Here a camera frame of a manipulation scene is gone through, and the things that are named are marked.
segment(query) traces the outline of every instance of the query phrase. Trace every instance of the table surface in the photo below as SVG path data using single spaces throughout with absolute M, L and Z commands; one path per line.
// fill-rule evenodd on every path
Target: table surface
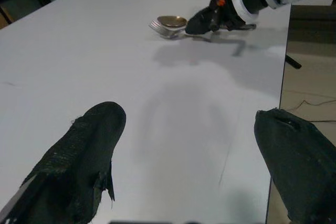
M 71 121 L 115 101 L 116 201 L 93 222 L 263 223 L 257 110 L 279 105 L 290 7 L 255 31 L 164 40 L 148 23 L 209 0 L 57 0 L 0 31 L 0 208 Z

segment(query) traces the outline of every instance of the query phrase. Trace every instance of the gray floor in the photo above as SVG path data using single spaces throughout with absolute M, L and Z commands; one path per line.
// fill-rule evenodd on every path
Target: gray floor
M 301 101 L 320 103 L 336 99 L 336 44 L 289 41 L 287 54 L 302 64 L 296 70 L 286 64 L 281 107 L 295 108 Z M 336 102 L 320 106 L 304 104 L 290 110 L 307 120 L 336 120 Z M 336 145 L 336 123 L 316 123 Z M 288 224 L 287 210 L 274 185 L 271 188 L 268 224 Z

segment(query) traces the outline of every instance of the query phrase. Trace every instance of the fork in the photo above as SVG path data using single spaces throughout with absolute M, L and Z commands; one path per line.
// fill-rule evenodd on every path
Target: fork
M 180 32 L 184 31 L 185 28 L 177 29 L 177 30 L 170 30 L 164 27 L 161 23 L 156 21 L 155 19 L 150 22 L 149 27 L 156 31 L 161 37 L 165 39 L 172 39 L 179 35 Z

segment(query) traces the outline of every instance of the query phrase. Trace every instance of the white table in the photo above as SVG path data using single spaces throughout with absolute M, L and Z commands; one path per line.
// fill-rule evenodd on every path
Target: white table
M 290 7 L 213 42 L 168 41 L 148 23 L 209 0 L 57 0 L 0 31 L 0 208 L 93 105 L 127 113 L 110 220 L 263 223 L 269 173 L 253 126 L 279 105 Z

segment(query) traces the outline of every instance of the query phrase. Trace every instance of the metal fork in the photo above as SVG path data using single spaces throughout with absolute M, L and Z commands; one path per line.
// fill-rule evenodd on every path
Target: metal fork
M 177 30 L 170 30 L 166 27 L 164 27 L 161 23 L 156 21 L 155 19 L 150 22 L 149 27 L 152 28 L 154 31 L 156 31 L 158 34 L 161 35 L 161 37 L 165 39 L 173 39 L 176 36 L 179 35 L 182 31 L 185 30 L 185 28 L 177 29 Z

